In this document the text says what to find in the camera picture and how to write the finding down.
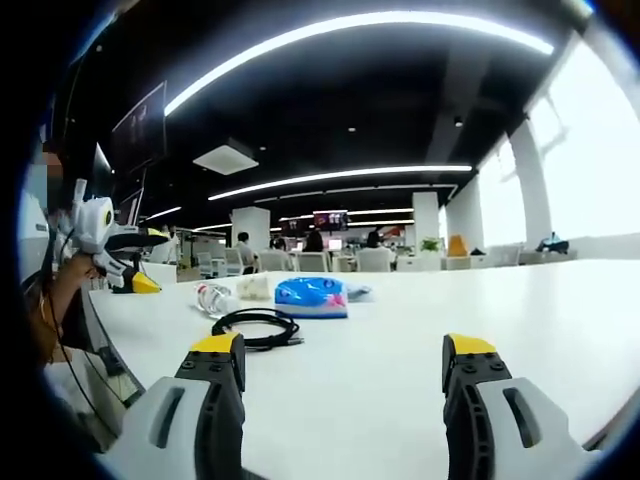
monitor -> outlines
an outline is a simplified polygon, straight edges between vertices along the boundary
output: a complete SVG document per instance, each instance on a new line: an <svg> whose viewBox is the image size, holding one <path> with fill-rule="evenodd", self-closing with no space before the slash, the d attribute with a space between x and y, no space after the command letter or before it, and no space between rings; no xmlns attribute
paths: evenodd
<svg viewBox="0 0 640 480"><path fill-rule="evenodd" d="M140 100L111 131L113 168L123 173L166 156L165 91L162 82Z"/></svg>
<svg viewBox="0 0 640 480"><path fill-rule="evenodd" d="M342 239L341 238L330 238L329 239L329 250L342 250Z"/></svg>
<svg viewBox="0 0 640 480"><path fill-rule="evenodd" d="M143 192L144 189L141 188L119 203L116 209L116 223L118 225L137 225Z"/></svg>
<svg viewBox="0 0 640 480"><path fill-rule="evenodd" d="M313 212L313 224L324 232L339 232L349 228L346 210Z"/></svg>

column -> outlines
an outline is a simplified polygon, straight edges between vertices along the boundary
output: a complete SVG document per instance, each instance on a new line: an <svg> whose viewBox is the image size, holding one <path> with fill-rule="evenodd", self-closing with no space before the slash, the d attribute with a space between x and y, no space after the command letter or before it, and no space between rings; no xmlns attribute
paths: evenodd
<svg viewBox="0 0 640 480"><path fill-rule="evenodd" d="M435 192L414 192L411 201L415 221L415 246L416 252L419 252L420 244L424 238L440 237L438 194Z"/></svg>
<svg viewBox="0 0 640 480"><path fill-rule="evenodd" d="M480 207L480 186L476 175L447 205L447 230L462 235L468 251L484 249L484 229Z"/></svg>
<svg viewBox="0 0 640 480"><path fill-rule="evenodd" d="M236 208L231 213L231 245L238 241L240 232L249 234L249 246L254 252L269 248L269 227L271 212L264 208Z"/></svg>
<svg viewBox="0 0 640 480"><path fill-rule="evenodd" d="M520 179L527 227L527 247L535 248L551 234L551 212L542 161L528 120L509 138Z"/></svg>

window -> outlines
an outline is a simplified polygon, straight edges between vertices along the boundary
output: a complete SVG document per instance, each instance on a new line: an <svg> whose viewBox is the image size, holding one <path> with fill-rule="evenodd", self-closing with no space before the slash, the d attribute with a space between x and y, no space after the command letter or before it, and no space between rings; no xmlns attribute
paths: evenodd
<svg viewBox="0 0 640 480"><path fill-rule="evenodd" d="M530 118L553 230L567 239L640 232L640 122L588 46L576 46ZM558 125L563 134L551 138Z"/></svg>
<svg viewBox="0 0 640 480"><path fill-rule="evenodd" d="M542 97L529 112L536 143L544 151L562 134L562 125L548 97Z"/></svg>
<svg viewBox="0 0 640 480"><path fill-rule="evenodd" d="M522 191L508 140L489 156L479 177L485 247L524 242L527 231Z"/></svg>

green plant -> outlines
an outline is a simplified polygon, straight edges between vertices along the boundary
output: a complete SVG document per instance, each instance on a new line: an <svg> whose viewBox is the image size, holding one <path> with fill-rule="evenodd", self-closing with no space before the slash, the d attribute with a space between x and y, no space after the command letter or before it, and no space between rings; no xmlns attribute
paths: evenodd
<svg viewBox="0 0 640 480"><path fill-rule="evenodd" d="M434 237L423 238L422 243L420 243L420 250L423 252L440 251L440 239Z"/></svg>

black cable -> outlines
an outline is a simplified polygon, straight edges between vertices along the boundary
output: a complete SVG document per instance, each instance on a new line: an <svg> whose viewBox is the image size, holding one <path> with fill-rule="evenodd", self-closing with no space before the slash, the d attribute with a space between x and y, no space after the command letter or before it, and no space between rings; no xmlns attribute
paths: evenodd
<svg viewBox="0 0 640 480"><path fill-rule="evenodd" d="M104 384L105 387L107 387L107 389L113 394L114 397L116 397L118 399L118 401L126 408L126 405L124 404L124 400L122 400L122 398L120 398L120 395L118 395L115 390L113 388L111 388L111 385L109 385L109 383L104 379L104 377L100 374L100 372L98 371L98 368L95 366L95 364L91 361L91 358L89 357L89 354L87 352L84 352L84 356L87 358L87 361L89 362L89 364L91 365L91 367L93 368L94 372L96 372L96 375L98 376L98 378L100 379L100 381Z"/></svg>
<svg viewBox="0 0 640 480"><path fill-rule="evenodd" d="M69 232L69 234L67 235L67 238L65 239L64 243L62 244L62 248L60 249L60 267L62 266L62 253L64 251L64 247L67 246L67 243L69 242L69 239L71 238L71 235L73 235L73 232L74 232L74 230L71 230L71 232ZM58 321L56 319L56 312L55 312L55 308L54 308L54 305L53 305L53 299L51 298L51 292L47 291L47 292L43 292L43 294L45 294L46 297L49 299L49 308L51 308L51 317L52 317L52 320L53 320L53 329L56 332L56 337L58 338L58 344L60 345L60 349L62 350L62 355L64 356L64 359L67 362L67 365L69 366L69 370L71 371L71 375L73 375L73 379L76 381L76 385L78 386L78 389L80 390L80 393L82 394L82 396L86 400L87 404L89 405L89 407L93 411L93 413L96 416L96 418L100 421L100 423L102 423L104 428L111 435L113 435L113 438L117 439L118 435L111 429L109 424L98 413L98 409L93 405L91 400L89 400L89 396L87 395L87 392L84 391L84 388L82 387L82 384L80 383L80 379L78 379L78 375L76 374L75 370L73 369L73 366L71 365L71 360L69 359L69 356L67 355L67 351L65 350L64 345L62 345L62 336L60 335L60 330L58 329Z"/></svg>
<svg viewBox="0 0 640 480"><path fill-rule="evenodd" d="M300 330L300 325L294 322L290 315L273 308L245 308L229 313L211 327L211 335L222 335L231 328L231 325L242 322L265 322L283 329L283 332L277 335L245 338L245 346L253 350L267 351L275 347L299 345L304 342L303 338L292 338Z"/></svg>

